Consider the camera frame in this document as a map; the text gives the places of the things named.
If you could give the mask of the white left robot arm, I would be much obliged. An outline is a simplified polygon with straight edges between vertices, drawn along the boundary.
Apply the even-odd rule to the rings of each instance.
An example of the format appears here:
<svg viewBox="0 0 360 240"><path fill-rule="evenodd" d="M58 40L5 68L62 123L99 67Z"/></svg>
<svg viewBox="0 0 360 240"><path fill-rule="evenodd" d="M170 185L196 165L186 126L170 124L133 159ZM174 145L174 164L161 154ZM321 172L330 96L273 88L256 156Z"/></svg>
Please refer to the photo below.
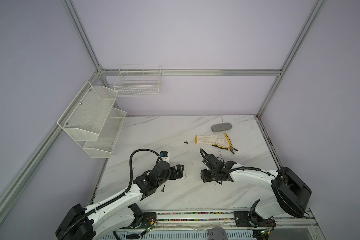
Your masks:
<svg viewBox="0 0 360 240"><path fill-rule="evenodd" d="M154 167L134 178L130 157L127 188L94 205L73 206L55 232L57 239L96 240L113 230L140 226L143 212L137 203L154 194L166 181L183 177L184 166L172 167L167 158L166 151L158 153Z"/></svg>

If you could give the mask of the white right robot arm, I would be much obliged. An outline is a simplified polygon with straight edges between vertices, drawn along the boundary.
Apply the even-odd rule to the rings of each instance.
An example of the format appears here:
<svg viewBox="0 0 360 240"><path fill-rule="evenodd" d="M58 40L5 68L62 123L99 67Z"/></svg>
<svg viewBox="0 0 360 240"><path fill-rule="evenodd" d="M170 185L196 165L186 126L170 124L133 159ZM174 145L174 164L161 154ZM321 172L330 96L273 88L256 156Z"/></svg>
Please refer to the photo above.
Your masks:
<svg viewBox="0 0 360 240"><path fill-rule="evenodd" d="M305 216L312 190L290 168L263 170L245 167L233 161L224 162L203 149L200 149L200 153L207 167L201 172L204 183L246 183L273 193L267 199L258 199L254 202L245 217L246 224L256 228L281 214L295 218Z"/></svg>

